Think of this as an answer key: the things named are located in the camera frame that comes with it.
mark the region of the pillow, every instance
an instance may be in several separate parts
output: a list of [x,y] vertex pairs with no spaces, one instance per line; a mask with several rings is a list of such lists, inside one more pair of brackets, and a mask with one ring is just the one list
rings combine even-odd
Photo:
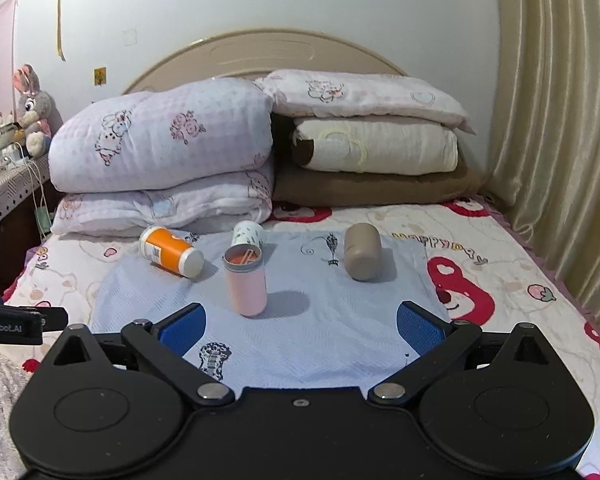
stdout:
[[456,135],[412,117],[296,120],[292,156],[315,171],[421,175],[453,171]]
[[431,204],[471,196],[480,186],[480,177],[461,153],[455,170],[423,176],[325,173],[286,162],[276,175],[273,200],[307,207]]
[[152,225],[203,232],[230,231],[240,220],[271,214],[272,164],[208,176],[160,191],[66,195],[51,231],[57,235],[137,237]]
[[71,193],[166,189],[258,168],[272,101],[253,82],[206,79],[90,105],[56,133],[51,181]]
[[274,70],[256,79],[273,111],[291,117],[400,115],[474,133],[462,105],[414,77],[309,70]]

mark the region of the pink tumbler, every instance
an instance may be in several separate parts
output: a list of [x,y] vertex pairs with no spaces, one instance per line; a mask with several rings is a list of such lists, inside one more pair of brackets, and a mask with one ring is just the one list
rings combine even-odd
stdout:
[[242,316],[257,316],[267,306],[262,250],[237,244],[225,251],[222,262],[234,310]]

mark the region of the beige headboard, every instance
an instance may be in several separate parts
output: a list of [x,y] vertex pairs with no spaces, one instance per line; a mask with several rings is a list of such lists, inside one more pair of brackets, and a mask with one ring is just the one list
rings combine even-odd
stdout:
[[195,41],[159,61],[124,91],[168,90],[213,76],[250,79],[278,68],[406,75],[350,41],[292,28],[258,28]]

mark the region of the wall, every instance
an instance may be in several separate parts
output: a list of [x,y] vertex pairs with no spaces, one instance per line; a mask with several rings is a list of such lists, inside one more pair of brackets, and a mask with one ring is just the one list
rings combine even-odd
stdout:
[[[120,94],[153,63],[205,36],[248,27],[320,30],[371,48],[410,75],[456,97],[477,137],[461,135],[484,167],[498,68],[497,0],[62,0],[56,54],[56,0],[20,0],[15,62],[32,64],[63,118]],[[138,42],[125,46],[123,31]],[[93,69],[107,67],[107,85]]]

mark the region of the brown cup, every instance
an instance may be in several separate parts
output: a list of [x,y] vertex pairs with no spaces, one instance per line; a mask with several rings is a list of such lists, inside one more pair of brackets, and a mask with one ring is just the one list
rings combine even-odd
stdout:
[[354,280],[374,279],[382,267],[380,233],[373,225],[352,225],[344,235],[344,268]]

